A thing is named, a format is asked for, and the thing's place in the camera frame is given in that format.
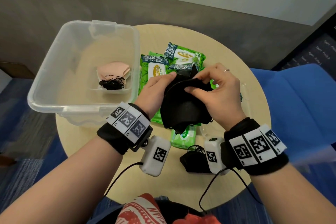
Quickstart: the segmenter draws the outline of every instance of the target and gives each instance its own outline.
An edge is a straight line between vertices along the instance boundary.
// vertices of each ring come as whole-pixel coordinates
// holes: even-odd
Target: hand
[[[175,77],[175,72],[151,77],[142,89],[137,100],[134,102],[145,113],[147,113],[150,119],[153,118],[154,114],[161,107],[165,89],[168,84],[175,79]]]
[[[187,87],[185,91],[201,100],[212,118],[228,131],[246,118],[246,115],[240,103],[240,81],[229,71],[223,73],[225,70],[225,66],[217,63],[205,68],[194,77],[202,80],[203,83],[213,79],[213,84],[218,84],[218,88],[207,92],[199,88]]]

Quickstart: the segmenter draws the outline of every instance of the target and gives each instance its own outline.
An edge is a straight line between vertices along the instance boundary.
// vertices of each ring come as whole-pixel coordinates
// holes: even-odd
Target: clear plastic container
[[[122,90],[99,89],[96,68],[121,61],[131,68]],[[105,21],[71,21],[60,29],[28,93],[37,112],[58,113],[74,125],[101,125],[121,101],[138,96],[139,32]]]
[[[247,117],[251,117],[251,108],[250,108],[250,99],[248,96],[246,84],[242,83],[240,85],[240,93],[243,97],[241,101],[241,107],[246,114]],[[210,139],[213,137],[223,137],[225,129],[222,128],[216,121],[213,121],[209,124],[202,124],[201,125],[201,133],[205,139]]]

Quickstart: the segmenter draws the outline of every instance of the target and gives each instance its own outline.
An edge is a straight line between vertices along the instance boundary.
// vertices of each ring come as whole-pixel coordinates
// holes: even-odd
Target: wristband
[[[128,149],[136,152],[153,130],[148,115],[132,103],[121,102],[106,120],[97,135],[122,155]]]
[[[275,172],[289,160],[283,152],[287,147],[265,124],[245,118],[224,134],[221,158],[227,167],[245,169],[250,175]]]

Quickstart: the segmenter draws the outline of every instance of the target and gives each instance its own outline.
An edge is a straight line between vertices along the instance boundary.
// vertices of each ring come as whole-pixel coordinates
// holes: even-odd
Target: person's right hand
[[[206,67],[194,77],[202,80],[203,83],[213,79],[213,84],[218,84],[218,88],[207,92],[199,88],[187,87],[185,91],[201,100],[212,118],[228,131],[246,118],[246,115],[240,103],[240,81],[229,71],[223,73],[225,70],[225,66],[217,63]]]

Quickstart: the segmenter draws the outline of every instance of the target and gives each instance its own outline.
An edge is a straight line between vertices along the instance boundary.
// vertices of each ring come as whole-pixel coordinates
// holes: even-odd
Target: person's left hand
[[[168,84],[175,79],[175,77],[175,72],[151,77],[142,89],[137,100],[134,102],[145,113],[147,113],[150,119],[153,118],[154,114],[161,107],[165,89]]]

